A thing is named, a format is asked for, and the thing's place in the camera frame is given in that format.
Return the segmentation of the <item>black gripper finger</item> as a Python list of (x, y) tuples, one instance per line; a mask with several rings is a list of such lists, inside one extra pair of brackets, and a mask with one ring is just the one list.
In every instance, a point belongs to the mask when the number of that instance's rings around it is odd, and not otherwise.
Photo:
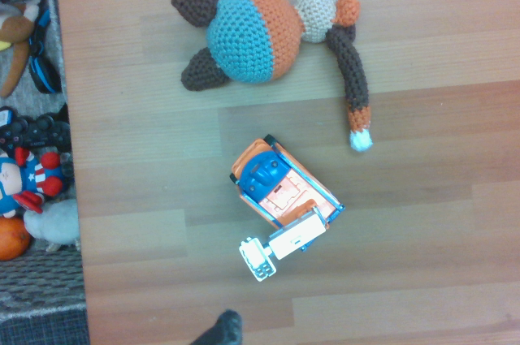
[(192, 345), (241, 345), (243, 343), (243, 321), (241, 315), (227, 309), (219, 315), (216, 322), (199, 335)]

